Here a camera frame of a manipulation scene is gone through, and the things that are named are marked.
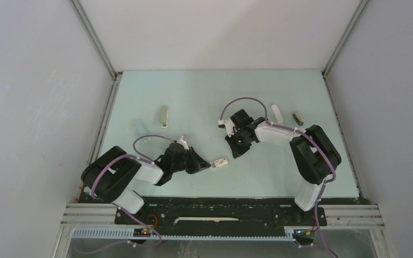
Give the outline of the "light blue white stapler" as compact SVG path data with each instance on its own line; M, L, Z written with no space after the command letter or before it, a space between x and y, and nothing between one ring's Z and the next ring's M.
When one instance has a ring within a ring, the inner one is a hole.
M138 140L142 140L143 142L149 142L150 138L147 136L149 135L149 132L143 121L140 119L136 119L134 121L134 126L138 132Z

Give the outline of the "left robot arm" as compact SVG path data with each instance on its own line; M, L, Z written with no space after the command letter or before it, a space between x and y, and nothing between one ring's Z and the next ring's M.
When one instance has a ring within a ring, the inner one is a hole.
M132 181L162 186L174 173L195 174L209 169L211 163L201 158L184 141L172 142L155 161L140 159L114 146L81 174L81 181L90 189L90 196L103 203L126 210L136 224L148 218L144 199L131 188Z

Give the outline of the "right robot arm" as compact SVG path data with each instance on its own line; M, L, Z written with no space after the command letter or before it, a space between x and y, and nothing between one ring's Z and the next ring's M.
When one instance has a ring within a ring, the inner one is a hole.
M264 117L253 119L241 109L228 119L218 121L226 130L225 140L236 159L244 155L253 142L268 142L276 145L289 144L298 171L301 185L291 210L292 220L304 225L313 217L312 208L320 199L321 189L334 179L336 168L342 159L324 130L312 125L305 130L271 123Z

